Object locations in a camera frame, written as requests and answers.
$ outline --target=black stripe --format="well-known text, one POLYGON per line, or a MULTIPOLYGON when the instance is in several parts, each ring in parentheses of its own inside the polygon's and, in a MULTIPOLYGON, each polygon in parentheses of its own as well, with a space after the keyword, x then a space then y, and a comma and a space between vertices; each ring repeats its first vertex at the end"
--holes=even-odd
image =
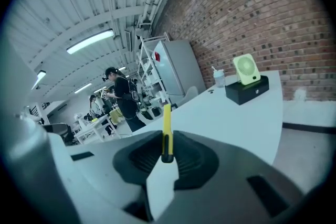
POLYGON ((87 152, 79 153, 76 155, 72 155, 71 158, 75 162, 75 161, 79 161, 80 159, 85 159, 91 156, 94 156, 94 154, 92 152, 87 151, 87 152))
POLYGON ((282 128, 322 134, 336 134, 336 127, 323 127, 283 122, 282 128))
POLYGON ((262 176, 252 176, 247 181, 271 217, 277 216, 289 207, 262 176))
POLYGON ((63 106, 61 106, 57 111, 60 111, 62 108, 64 108, 65 106, 67 106, 68 104, 65 104, 63 106))

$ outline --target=white refrigerator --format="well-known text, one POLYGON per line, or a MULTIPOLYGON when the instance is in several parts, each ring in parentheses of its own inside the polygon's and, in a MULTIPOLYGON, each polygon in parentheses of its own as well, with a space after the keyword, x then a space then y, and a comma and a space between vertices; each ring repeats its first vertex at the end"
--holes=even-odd
POLYGON ((159 41, 152 58, 172 104, 183 99, 191 86, 196 86, 198 93, 205 91, 204 80, 188 40, 159 41))

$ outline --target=white shelving unit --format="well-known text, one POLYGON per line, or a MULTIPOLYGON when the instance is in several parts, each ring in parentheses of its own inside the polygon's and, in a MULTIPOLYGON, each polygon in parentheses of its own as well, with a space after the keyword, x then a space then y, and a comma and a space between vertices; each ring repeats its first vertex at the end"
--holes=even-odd
POLYGON ((141 50, 138 52, 138 59, 139 59, 139 66, 138 66, 138 75, 141 79, 142 85, 144 85, 149 90, 154 90, 156 84, 159 84, 161 90, 157 91, 159 96, 155 97, 156 100, 161 100, 162 103, 168 102, 169 104, 170 99, 167 91, 161 81, 160 75, 156 70, 155 64, 153 62, 153 53, 157 43, 160 40, 170 41, 168 34, 165 32, 163 36, 158 37, 151 37, 147 39, 143 39, 140 37, 141 40, 141 50))

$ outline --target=ceiling light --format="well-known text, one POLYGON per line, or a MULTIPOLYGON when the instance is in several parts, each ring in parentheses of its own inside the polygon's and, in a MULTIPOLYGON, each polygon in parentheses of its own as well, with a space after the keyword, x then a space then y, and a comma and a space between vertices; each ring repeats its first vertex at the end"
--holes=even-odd
POLYGON ((91 86, 91 85, 92 85, 92 83, 86 84, 86 85, 83 86, 82 88, 80 88, 80 89, 78 89, 77 91, 75 91, 75 93, 78 93, 78 92, 80 92, 81 90, 84 90, 85 88, 87 88, 87 87, 89 87, 89 86, 91 86))
POLYGON ((34 84, 34 86, 32 87, 32 89, 37 85, 37 83, 40 82, 40 80, 46 75, 46 72, 41 70, 38 74, 37 74, 37 80, 34 84))
POLYGON ((67 48, 67 52, 69 54, 74 54, 76 51, 88 46, 88 45, 91 45, 93 43, 96 43, 102 39, 105 39, 105 38, 108 38, 108 37, 112 37, 114 36, 114 32, 112 29, 109 29, 109 30, 106 30, 106 31, 103 31, 103 32, 100 32, 98 34, 95 34, 91 37, 88 37, 84 40, 82 40, 81 42, 78 42, 77 44, 74 44, 72 45, 70 48, 67 48))
POLYGON ((106 88, 106 86, 103 87, 103 88, 100 88, 99 90, 97 90, 97 91, 95 91, 95 92, 93 92, 93 93, 99 92, 99 91, 101 91, 102 89, 105 89, 105 88, 106 88))

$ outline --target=black plastic base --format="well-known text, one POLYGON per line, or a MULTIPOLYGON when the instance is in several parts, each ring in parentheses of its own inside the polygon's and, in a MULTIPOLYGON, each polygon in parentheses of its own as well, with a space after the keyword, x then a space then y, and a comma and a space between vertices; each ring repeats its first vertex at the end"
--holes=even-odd
POLYGON ((249 85, 242 85, 240 82, 225 86, 226 97, 241 105, 269 90, 267 76, 261 76, 259 81, 249 85))
MULTIPOLYGON (((219 159, 213 149, 174 131, 173 155, 168 163, 177 162, 179 179, 174 190, 201 188, 216 173, 219 159)), ((162 131, 119 150, 113 158, 113 167, 127 183, 145 186, 156 162, 162 157, 162 131)))

